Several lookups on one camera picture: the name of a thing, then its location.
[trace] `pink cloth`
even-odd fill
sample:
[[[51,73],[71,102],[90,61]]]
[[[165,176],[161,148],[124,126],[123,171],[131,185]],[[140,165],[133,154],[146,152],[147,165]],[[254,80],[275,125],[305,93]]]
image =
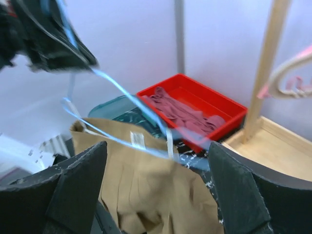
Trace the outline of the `pink cloth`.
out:
[[[170,97],[162,87],[155,88],[154,95],[143,96],[143,98],[177,126],[186,127],[202,136],[208,135],[225,123],[220,116],[204,117],[201,111],[195,111]]]
[[[310,84],[303,85],[303,79],[301,77],[293,77],[287,81],[286,90],[292,90],[295,84],[297,90],[306,91],[312,89],[312,79]]]

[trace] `teal container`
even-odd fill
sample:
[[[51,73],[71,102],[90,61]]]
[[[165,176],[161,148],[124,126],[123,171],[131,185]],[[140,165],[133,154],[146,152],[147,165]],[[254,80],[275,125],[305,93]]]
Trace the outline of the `teal container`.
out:
[[[125,95],[122,95],[96,106],[90,111],[88,117],[114,119],[136,107]]]

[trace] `tag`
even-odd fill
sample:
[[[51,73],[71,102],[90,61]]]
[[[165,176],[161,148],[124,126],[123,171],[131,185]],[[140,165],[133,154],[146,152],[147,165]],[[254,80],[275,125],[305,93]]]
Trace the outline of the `tag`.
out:
[[[172,139],[172,133],[169,128],[166,129],[167,134],[167,148],[168,148],[168,156],[171,159],[174,159],[174,142]]]
[[[133,146],[141,149],[146,149],[144,143],[144,135],[142,133],[130,132],[130,138]]]

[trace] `blue wire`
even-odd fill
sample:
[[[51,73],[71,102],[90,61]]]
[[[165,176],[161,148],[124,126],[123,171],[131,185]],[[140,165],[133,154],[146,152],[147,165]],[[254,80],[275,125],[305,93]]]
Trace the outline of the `blue wire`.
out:
[[[62,19],[62,22],[64,24],[64,31],[69,39],[69,41],[72,43],[73,46],[75,46],[76,48],[78,47],[77,46],[77,43],[76,43],[76,40],[75,40],[75,37],[74,37],[74,34],[71,30],[71,27],[70,27],[70,24],[68,22],[68,19],[66,17],[66,12],[65,12],[65,5],[63,3],[62,0],[56,0],[58,6],[59,6],[59,9],[60,9],[60,15],[61,15],[61,19]],[[43,10],[44,13],[46,14],[50,14],[50,0],[41,0],[41,8]],[[161,123],[161,120],[159,118],[159,116],[157,116],[154,112],[152,112],[149,108],[147,108],[146,106],[144,106],[141,101],[138,100],[138,98],[136,97],[133,97],[129,92],[127,92],[122,86],[120,86],[114,79],[112,79],[110,76],[108,76],[107,74],[105,74],[104,72],[100,71],[100,70],[97,70],[97,69],[92,69],[92,71],[102,77],[102,78],[105,78],[107,79],[108,81],[110,81],[114,86],[116,86],[122,93],[125,94],[125,96],[127,96],[136,106],[138,106],[144,113],[146,113],[151,119],[153,119],[160,127],[162,133],[165,135],[166,134],[166,127]],[[71,76],[71,79],[70,79],[70,85],[69,85],[69,89],[68,89],[68,94],[67,94],[67,97],[65,97],[63,100],[62,100],[62,105],[63,105],[63,108],[65,109],[65,111],[67,111],[69,114],[71,114],[72,116],[76,117],[77,119],[79,119],[80,121],[84,122],[85,124],[87,124],[88,126],[94,128],[95,130],[99,131],[100,133],[102,133],[103,135],[105,136],[109,136],[109,138],[111,138],[112,140],[115,140],[121,144],[124,144],[124,145],[127,145],[128,147],[131,147],[131,148],[136,148],[138,149],[137,147],[133,147],[129,142],[126,142],[126,141],[122,141],[118,138],[115,138],[109,134],[107,134],[106,132],[102,131],[101,129],[98,129],[96,128],[95,126],[89,124],[88,122],[86,122],[85,120],[81,119],[79,116],[75,115],[74,113],[72,113],[65,105],[65,101],[68,102],[68,101],[72,101],[72,94],[73,94],[73,88],[74,88],[74,85],[75,85],[75,74],[72,73],[72,76]],[[148,152],[148,153],[152,153],[153,155],[157,154],[157,156],[161,156],[163,157],[163,154],[159,154],[159,153],[155,153],[157,152],[155,149],[148,149],[148,150],[145,150],[145,149],[140,149],[142,151],[145,151],[145,152]]]
[[[42,11],[45,13],[45,14],[51,14],[50,12],[50,0],[40,0],[41,1],[41,8],[42,8]],[[61,19],[63,21],[63,24],[65,26],[64,28],[64,31],[69,39],[69,41],[72,43],[73,46],[75,46],[76,48],[78,48],[78,45],[76,43],[76,40],[75,40],[75,37],[74,37],[74,34],[71,30],[71,27],[70,27],[70,24],[67,20],[67,17],[66,17],[66,7],[63,3],[63,0],[56,0],[57,1],[57,4],[60,8],[60,14],[61,14]],[[91,69],[96,75],[102,77],[102,78],[105,78],[107,79],[108,81],[110,81],[114,86],[116,86],[122,93],[124,93],[126,95],[126,97],[128,97],[136,106],[138,106],[141,111],[143,111],[144,113],[146,113],[152,120],[154,120],[160,127],[162,133],[164,135],[166,135],[166,127],[162,124],[160,118],[158,115],[156,115],[152,110],[150,110],[149,108],[147,108],[146,106],[144,106],[141,101],[132,96],[130,93],[128,93],[128,91],[126,91],[122,86],[120,86],[113,78],[111,78],[109,75],[105,74],[104,72],[100,71],[100,70],[97,70],[97,69]],[[151,155],[154,155],[154,156],[157,156],[157,157],[160,157],[160,158],[166,158],[168,159],[168,152],[167,151],[162,151],[162,150],[156,150],[156,149],[153,149],[153,148],[149,148],[149,147],[146,147],[146,148],[140,148],[140,147],[137,147],[137,146],[133,146],[132,144],[130,144],[129,142],[127,141],[124,141],[124,140],[121,140],[121,139],[118,139],[110,134],[107,134],[106,132],[102,131],[101,129],[95,127],[94,125],[88,123],[87,121],[83,120],[81,117],[77,116],[76,114],[72,113],[66,106],[66,103],[68,102],[71,102],[71,98],[72,98],[72,95],[73,95],[73,90],[74,90],[74,85],[75,85],[75,73],[72,73],[71,75],[71,78],[70,78],[70,83],[69,83],[69,88],[68,88],[68,93],[67,93],[67,97],[64,97],[62,100],[61,100],[61,104],[63,106],[63,109],[68,112],[70,115],[72,115],[73,117],[75,117],[76,119],[78,119],[79,121],[85,123],[86,125],[88,125],[89,127],[97,130],[98,132],[102,133],[103,135],[107,136],[108,138],[110,138],[111,140],[113,141],[116,141],[122,145],[125,145],[127,147],[130,147],[130,148],[133,148],[133,149],[136,149],[136,150],[140,150],[140,151],[143,151],[143,152],[147,152]],[[198,134],[190,131],[190,130],[187,130],[190,134],[193,133],[194,136],[197,136],[198,137]],[[209,145],[210,145],[210,142],[207,142],[208,145],[203,145],[203,147],[208,150],[209,148]],[[187,167],[194,167],[194,168],[198,168],[198,169],[201,169],[201,170],[204,170],[204,171],[209,171],[210,170],[210,167],[209,167],[209,163],[207,161],[206,158],[200,158],[200,157],[194,157],[192,159],[191,162],[189,162],[188,160],[188,156],[186,155],[180,155],[179,153],[174,153],[174,158],[178,158],[178,163],[182,164],[182,165],[186,165]]]

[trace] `red tray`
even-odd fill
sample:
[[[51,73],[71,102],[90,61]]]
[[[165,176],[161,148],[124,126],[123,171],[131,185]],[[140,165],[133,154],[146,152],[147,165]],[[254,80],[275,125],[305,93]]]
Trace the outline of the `red tray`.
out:
[[[247,113],[247,108],[239,103],[183,74],[177,74],[137,93],[137,96],[154,110],[171,128],[177,128],[178,126],[142,98],[144,95],[153,95],[155,88],[159,86],[164,88],[172,98],[188,105],[194,110],[202,111],[205,117],[218,115],[226,121],[220,128],[206,135],[206,139],[215,141],[221,139],[230,131],[237,128]],[[196,153],[202,150],[198,146],[199,142],[191,143],[184,140],[184,143]]]

